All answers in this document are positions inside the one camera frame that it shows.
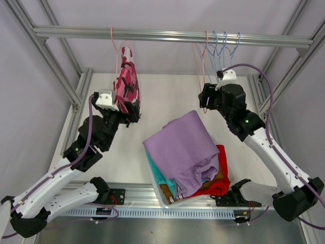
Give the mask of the blue wire hanger brown trousers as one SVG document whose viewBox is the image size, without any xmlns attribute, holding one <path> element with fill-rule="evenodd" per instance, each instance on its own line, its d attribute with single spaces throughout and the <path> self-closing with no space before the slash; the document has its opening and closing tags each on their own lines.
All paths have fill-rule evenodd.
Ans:
<svg viewBox="0 0 325 244">
<path fill-rule="evenodd" d="M 223 41 L 220 51 L 218 52 L 218 63 L 220 68 L 225 67 L 225 57 L 224 57 L 224 50 L 227 48 L 227 40 L 228 40 L 228 33 L 223 32 Z"/>
</svg>

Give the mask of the pink wire hanger camouflage trousers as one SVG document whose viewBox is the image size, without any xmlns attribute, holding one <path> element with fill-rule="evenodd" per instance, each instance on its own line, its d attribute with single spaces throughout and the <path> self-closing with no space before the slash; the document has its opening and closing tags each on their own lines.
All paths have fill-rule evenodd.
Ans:
<svg viewBox="0 0 325 244">
<path fill-rule="evenodd" d="M 114 83 L 113 83 L 114 91 L 116 92 L 116 86 L 117 86 L 117 82 L 118 82 L 118 74 L 117 74 L 117 71 L 118 71 L 118 64 L 119 64 L 119 62 L 118 62 L 118 60 L 119 60 L 119 52 L 122 49 L 122 47 L 124 46 L 126 40 L 124 40 L 120 46 L 117 46 L 116 45 L 116 43 L 114 41 L 114 27 L 111 27 L 110 36 L 111 36 L 111 41 L 113 43 L 113 47 L 114 47 L 115 52 L 116 52 L 115 79 L 114 79 Z"/>
</svg>

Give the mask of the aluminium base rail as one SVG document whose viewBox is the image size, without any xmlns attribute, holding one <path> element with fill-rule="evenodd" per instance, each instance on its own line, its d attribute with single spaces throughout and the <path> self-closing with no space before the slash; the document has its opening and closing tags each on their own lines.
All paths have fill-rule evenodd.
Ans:
<svg viewBox="0 0 325 244">
<path fill-rule="evenodd" d="M 72 197 L 72 191 L 78 190 L 86 185 L 86 181 L 73 180 L 63 186 L 57 192 L 50 193 L 44 189 L 45 195 L 37 197 L 35 194 L 30 196 L 30 204 L 36 208 L 42 208 L 51 199 L 67 194 Z M 247 207 L 224 206 L 216 205 L 216 200 L 208 196 L 198 196 L 187 200 L 180 200 L 176 203 L 168 205 L 164 198 L 160 197 L 156 192 L 156 188 L 151 184 L 126 184 L 126 183 L 108 183 L 110 188 L 124 189 L 124 205 L 127 208 L 164 208 L 164 209 L 232 209 L 244 210 Z"/>
</svg>

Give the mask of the right aluminium frame struts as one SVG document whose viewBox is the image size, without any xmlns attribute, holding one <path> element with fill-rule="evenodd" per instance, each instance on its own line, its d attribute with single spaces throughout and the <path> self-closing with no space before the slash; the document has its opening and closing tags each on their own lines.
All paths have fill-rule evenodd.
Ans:
<svg viewBox="0 0 325 244">
<path fill-rule="evenodd" d="M 262 70 L 272 83 L 274 103 L 279 102 L 324 42 L 324 1 L 269 1 L 260 10 L 262 32 L 287 36 L 305 36 L 309 48 L 273 48 Z"/>
</svg>

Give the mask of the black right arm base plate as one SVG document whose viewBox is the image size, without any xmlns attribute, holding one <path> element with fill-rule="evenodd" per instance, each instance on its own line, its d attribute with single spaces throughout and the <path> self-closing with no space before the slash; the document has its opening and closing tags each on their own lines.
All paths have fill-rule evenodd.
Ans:
<svg viewBox="0 0 325 244">
<path fill-rule="evenodd" d="M 262 204 L 256 201 L 247 201 L 239 191 L 229 190 L 223 196 L 210 195 L 219 207 L 262 207 Z"/>
</svg>

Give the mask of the white plastic mesh basket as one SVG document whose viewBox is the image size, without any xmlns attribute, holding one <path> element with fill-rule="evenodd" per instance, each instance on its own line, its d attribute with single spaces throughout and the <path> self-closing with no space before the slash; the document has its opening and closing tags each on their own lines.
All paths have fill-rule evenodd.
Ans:
<svg viewBox="0 0 325 244">
<path fill-rule="evenodd" d="M 238 177 L 237 177 L 237 174 L 236 174 L 236 172 L 234 170 L 232 162 L 228 158 L 227 158 L 227 167 L 228 167 L 228 177 L 229 177 L 229 180 L 231 182 L 230 186 L 229 186 L 229 190 L 231 190 L 231 187 L 237 182 Z M 168 204 L 168 202 L 167 202 L 167 200 L 166 200 L 166 198 L 165 198 L 165 196 L 163 194 L 163 191 L 160 189 L 159 185 L 155 181 L 155 178 L 153 176 L 150 165 L 149 165 L 149 175 L 150 175 L 150 178 L 152 180 L 154 192 L 155 192 L 155 194 L 156 194 L 156 196 L 158 198 L 158 201 L 159 201 L 160 205 L 162 207 L 164 207 L 164 208 L 179 207 L 179 206 L 182 206 L 182 205 L 189 204 L 189 203 L 191 203 L 191 202 L 193 202 L 195 200 L 199 200 L 199 199 L 202 199 L 204 197 L 210 196 L 210 195 L 201 195 L 201 196 L 191 197 L 191 198 L 187 198 L 187 199 L 186 198 L 181 198 L 178 201 L 176 201 L 175 203 Z"/>
</svg>

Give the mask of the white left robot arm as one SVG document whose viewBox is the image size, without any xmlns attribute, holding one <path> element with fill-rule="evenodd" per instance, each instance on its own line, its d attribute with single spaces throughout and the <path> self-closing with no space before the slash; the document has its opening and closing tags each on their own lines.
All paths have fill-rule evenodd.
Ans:
<svg viewBox="0 0 325 244">
<path fill-rule="evenodd" d="M 1 201 L 11 204 L 10 224 L 15 234 L 32 237 L 59 214 L 79 205 L 117 202 L 101 177 L 92 178 L 68 194 L 57 196 L 57 193 L 101 160 L 102 154 L 109 151 L 120 124 L 128 126 L 138 122 L 138 107 L 132 108 L 130 103 L 126 107 L 128 113 L 90 104 L 89 109 L 95 108 L 100 115 L 89 114 L 78 129 L 77 140 L 63 153 L 57 165 L 24 193 L 6 196 Z"/>
</svg>

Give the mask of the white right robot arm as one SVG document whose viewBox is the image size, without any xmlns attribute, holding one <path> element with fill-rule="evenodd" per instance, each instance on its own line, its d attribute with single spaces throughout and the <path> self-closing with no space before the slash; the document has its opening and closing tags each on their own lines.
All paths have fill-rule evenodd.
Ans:
<svg viewBox="0 0 325 244">
<path fill-rule="evenodd" d="M 242 180 L 231 193 L 234 204 L 255 201 L 269 205 L 291 222 L 319 201 L 323 181 L 311 178 L 280 148 L 261 118 L 247 109 L 241 85 L 206 83 L 198 98 L 200 107 L 217 110 L 222 115 L 229 130 L 257 154 L 276 179 L 275 187 Z"/>
</svg>

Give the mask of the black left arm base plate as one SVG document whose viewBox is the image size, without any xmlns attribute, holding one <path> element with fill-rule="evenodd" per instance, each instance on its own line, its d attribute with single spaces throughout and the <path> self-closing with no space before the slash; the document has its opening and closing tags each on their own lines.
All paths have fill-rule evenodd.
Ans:
<svg viewBox="0 0 325 244">
<path fill-rule="evenodd" d="M 106 205 L 124 205 L 125 189 L 111 189 L 108 197 L 104 201 Z"/>
</svg>

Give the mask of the aluminium hanging rail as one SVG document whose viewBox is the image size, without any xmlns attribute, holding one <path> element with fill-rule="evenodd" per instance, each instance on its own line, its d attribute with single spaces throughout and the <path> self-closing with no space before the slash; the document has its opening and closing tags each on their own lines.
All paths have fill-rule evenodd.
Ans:
<svg viewBox="0 0 325 244">
<path fill-rule="evenodd" d="M 114 39 L 132 41 L 157 41 L 180 43 L 218 43 L 220 45 L 246 45 L 279 48 L 308 49 L 311 37 L 286 35 L 249 35 L 229 33 L 181 32 L 171 30 L 147 30 L 101 27 L 72 27 L 61 25 L 37 25 L 33 28 L 37 37 L 74 39 Z"/>
</svg>

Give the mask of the red trousers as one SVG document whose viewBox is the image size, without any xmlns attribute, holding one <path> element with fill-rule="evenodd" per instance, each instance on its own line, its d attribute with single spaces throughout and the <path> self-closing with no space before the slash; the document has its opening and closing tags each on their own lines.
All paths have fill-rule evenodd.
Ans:
<svg viewBox="0 0 325 244">
<path fill-rule="evenodd" d="M 215 175 L 212 181 L 204 182 L 199 190 L 190 197 L 201 195 L 223 196 L 228 192 L 231 182 L 228 177 L 228 164 L 225 148 L 220 144 L 217 144 L 216 147 L 219 149 L 219 172 Z"/>
</svg>

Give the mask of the aluminium frame struts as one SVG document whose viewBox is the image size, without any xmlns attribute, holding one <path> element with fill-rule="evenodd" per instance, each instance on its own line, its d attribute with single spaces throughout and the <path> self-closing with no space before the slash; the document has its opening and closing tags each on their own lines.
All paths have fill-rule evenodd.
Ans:
<svg viewBox="0 0 325 244">
<path fill-rule="evenodd" d="M 279 102 L 324 42 L 324 1 L 269 1 L 260 10 L 262 32 L 287 36 L 305 36 L 309 48 L 273 48 L 262 70 L 272 83 L 274 103 Z"/>
<path fill-rule="evenodd" d="M 86 104 L 86 97 L 93 76 L 93 68 L 88 67 L 83 73 L 67 40 L 65 38 L 59 38 L 59 43 L 79 78 L 78 87 L 73 88 L 63 68 L 47 44 L 49 38 L 37 36 L 35 32 L 37 25 L 28 14 L 23 3 L 21 1 L 4 1 L 4 4 L 8 8 L 9 13 L 22 28 L 27 38 L 33 43 L 45 64 L 64 88 L 71 101 L 71 108 L 67 117 L 68 127 L 60 151 L 62 155 L 77 137 L 78 126 L 81 121 L 82 112 Z"/>
</svg>

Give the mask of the left aluminium frame struts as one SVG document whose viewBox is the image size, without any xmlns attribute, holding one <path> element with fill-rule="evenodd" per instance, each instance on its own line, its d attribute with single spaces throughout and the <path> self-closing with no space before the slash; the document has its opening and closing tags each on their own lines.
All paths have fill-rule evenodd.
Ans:
<svg viewBox="0 0 325 244">
<path fill-rule="evenodd" d="M 28 14 L 23 3 L 21 1 L 4 1 L 4 4 L 8 8 L 9 13 L 22 28 L 27 38 L 33 43 L 45 64 L 64 88 L 71 101 L 71 108 L 67 117 L 68 127 L 60 151 L 62 155 L 77 137 L 78 126 L 81 121 L 82 112 L 86 104 L 86 97 L 93 76 L 93 68 L 88 67 L 83 73 L 67 40 L 65 38 L 59 38 L 59 43 L 79 78 L 78 87 L 73 88 L 63 68 L 47 44 L 49 38 L 37 36 L 35 32 L 37 25 Z"/>
</svg>

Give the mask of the pink wire hanger lilac trousers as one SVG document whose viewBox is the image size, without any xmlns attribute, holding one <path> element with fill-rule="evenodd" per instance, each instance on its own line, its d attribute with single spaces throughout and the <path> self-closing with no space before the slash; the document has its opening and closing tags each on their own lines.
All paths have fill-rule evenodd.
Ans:
<svg viewBox="0 0 325 244">
<path fill-rule="evenodd" d="M 205 52 L 207 50 L 207 46 L 208 46 L 208 41 L 209 41 L 209 34 L 208 31 L 205 30 L 205 35 L 206 35 L 206 40 L 205 40 L 205 44 L 204 44 L 204 49 L 201 50 L 198 43 L 194 43 L 192 45 L 192 50 L 193 50 L 193 54 L 194 54 L 194 62 L 196 65 L 196 72 L 197 72 L 197 78 L 198 78 L 198 83 L 199 83 L 199 88 L 200 88 L 200 92 L 203 91 L 204 85 L 206 83 L 206 74 L 205 74 Z M 201 81 L 200 79 L 200 74 L 199 74 L 199 62 L 197 59 L 197 54 L 199 55 L 199 58 L 201 59 L 201 64 L 202 64 L 202 79 L 203 81 Z"/>
</svg>

